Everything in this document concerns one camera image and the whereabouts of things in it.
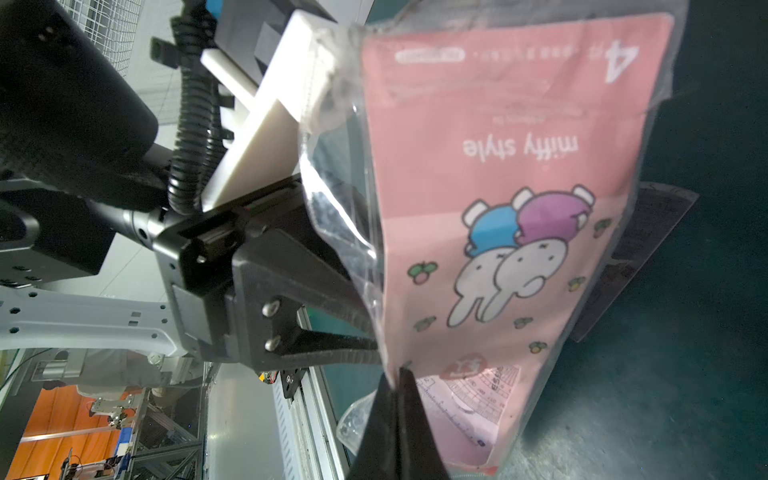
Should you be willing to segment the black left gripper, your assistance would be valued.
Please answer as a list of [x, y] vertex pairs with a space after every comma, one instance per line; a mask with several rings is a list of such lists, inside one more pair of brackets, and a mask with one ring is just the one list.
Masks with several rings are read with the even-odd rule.
[[122, 233], [155, 254], [191, 354], [255, 371], [381, 364], [374, 339], [297, 322], [306, 305], [373, 334], [352, 280], [310, 224], [297, 176], [191, 217], [125, 210]]

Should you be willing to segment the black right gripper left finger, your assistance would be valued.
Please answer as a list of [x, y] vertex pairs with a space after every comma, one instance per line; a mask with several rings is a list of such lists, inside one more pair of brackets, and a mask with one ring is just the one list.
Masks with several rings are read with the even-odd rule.
[[398, 479], [397, 395], [381, 377], [362, 442], [347, 480]]

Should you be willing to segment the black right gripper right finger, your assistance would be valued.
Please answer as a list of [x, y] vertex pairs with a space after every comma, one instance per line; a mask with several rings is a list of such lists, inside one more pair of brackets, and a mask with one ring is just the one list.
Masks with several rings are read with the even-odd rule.
[[399, 370], [397, 385], [397, 474], [399, 479], [448, 480], [414, 374]]

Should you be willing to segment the pink package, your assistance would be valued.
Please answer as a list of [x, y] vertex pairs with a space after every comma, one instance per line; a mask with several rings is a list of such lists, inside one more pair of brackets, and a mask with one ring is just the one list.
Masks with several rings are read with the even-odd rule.
[[318, 27], [310, 219], [443, 466], [494, 475], [636, 198], [684, 1], [414, 1]]

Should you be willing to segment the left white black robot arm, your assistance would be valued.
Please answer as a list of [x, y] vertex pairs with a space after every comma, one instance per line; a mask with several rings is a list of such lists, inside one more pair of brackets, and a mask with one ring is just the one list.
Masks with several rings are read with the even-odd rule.
[[159, 322], [77, 313], [35, 320], [9, 304], [16, 347], [115, 348], [240, 363], [256, 371], [380, 360], [364, 305], [308, 215], [287, 115], [249, 132], [256, 185], [205, 207], [216, 131], [212, 89], [188, 49], [179, 148], [149, 164], [154, 115], [54, 1], [1, 5], [1, 284], [25, 288], [60, 267], [95, 273], [118, 231], [152, 250], [168, 300]]

